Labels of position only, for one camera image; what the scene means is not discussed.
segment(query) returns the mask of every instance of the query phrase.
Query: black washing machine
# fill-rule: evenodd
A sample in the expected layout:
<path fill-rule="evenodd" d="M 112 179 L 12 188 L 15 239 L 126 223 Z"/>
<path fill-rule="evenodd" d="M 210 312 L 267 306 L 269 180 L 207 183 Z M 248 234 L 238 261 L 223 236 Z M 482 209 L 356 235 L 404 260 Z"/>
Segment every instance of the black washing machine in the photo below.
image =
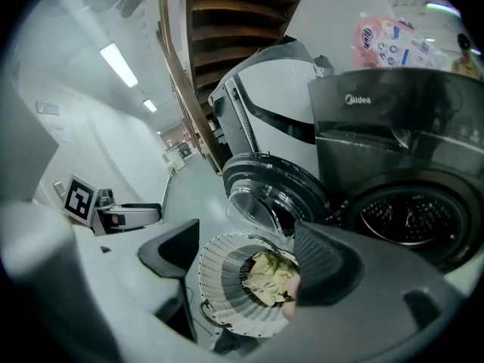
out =
<path fill-rule="evenodd" d="M 371 69 L 316 79 L 309 92 L 319 179 L 281 157 L 239 154 L 224 168 L 231 205 L 283 237 L 302 220 L 410 248 L 442 272 L 470 259 L 482 244 L 484 84 Z"/>

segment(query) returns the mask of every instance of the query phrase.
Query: beige cloth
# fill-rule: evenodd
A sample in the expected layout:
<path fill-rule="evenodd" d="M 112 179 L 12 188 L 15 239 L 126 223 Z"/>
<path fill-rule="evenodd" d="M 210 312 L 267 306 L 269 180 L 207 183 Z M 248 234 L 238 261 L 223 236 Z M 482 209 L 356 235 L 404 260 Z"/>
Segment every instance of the beige cloth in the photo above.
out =
<path fill-rule="evenodd" d="M 287 281 L 297 275 L 295 265 L 276 253 L 257 253 L 255 265 L 242 285 L 248 287 L 267 306 L 286 301 Z"/>

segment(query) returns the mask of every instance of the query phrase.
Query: pink package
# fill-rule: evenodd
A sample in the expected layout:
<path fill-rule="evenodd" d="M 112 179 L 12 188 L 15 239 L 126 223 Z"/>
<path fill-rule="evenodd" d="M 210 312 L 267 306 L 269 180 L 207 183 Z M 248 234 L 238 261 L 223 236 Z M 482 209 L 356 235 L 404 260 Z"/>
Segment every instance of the pink package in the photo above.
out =
<path fill-rule="evenodd" d="M 401 66 L 414 30 L 388 17 L 364 17 L 353 33 L 353 63 L 360 67 Z"/>
<path fill-rule="evenodd" d="M 364 17 L 353 33 L 353 64 L 359 67 L 425 67 L 440 69 L 442 53 L 405 23 L 388 17 Z"/>

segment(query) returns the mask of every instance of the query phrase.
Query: gray floor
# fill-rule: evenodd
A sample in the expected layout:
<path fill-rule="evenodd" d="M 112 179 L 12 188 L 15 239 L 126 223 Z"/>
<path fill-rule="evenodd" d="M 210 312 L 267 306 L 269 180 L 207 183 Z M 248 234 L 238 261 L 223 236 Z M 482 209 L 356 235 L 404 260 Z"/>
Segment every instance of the gray floor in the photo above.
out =
<path fill-rule="evenodd" d="M 210 165 L 200 155 L 194 155 L 186 160 L 186 167 L 171 181 L 166 203 L 165 220 L 167 222 L 184 221 L 196 218 L 200 220 L 200 251 L 203 246 L 220 234 L 240 232 L 225 217 L 225 196 L 223 180 L 210 168 Z M 210 337 L 215 328 L 200 314 L 200 289 L 198 285 L 198 257 L 191 266 L 185 279 L 188 298 L 191 300 L 191 313 L 197 332 L 198 344 L 209 347 Z M 248 351 L 244 349 L 231 353 L 231 360 L 240 360 Z"/>

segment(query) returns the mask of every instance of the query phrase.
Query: white basket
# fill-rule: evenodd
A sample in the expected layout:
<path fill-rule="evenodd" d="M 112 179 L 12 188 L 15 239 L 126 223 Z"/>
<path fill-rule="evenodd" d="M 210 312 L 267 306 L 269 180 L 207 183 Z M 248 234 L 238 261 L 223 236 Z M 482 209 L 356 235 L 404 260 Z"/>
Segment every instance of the white basket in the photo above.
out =
<path fill-rule="evenodd" d="M 281 303 L 266 306 L 241 282 L 253 255 L 264 250 L 274 250 L 274 246 L 247 234 L 220 235 L 203 248 L 198 266 L 204 300 L 200 310 L 211 324 L 249 337 L 272 337 L 287 325 Z M 280 252 L 294 260 L 290 253 Z M 205 313 L 204 306 L 211 313 Z"/>

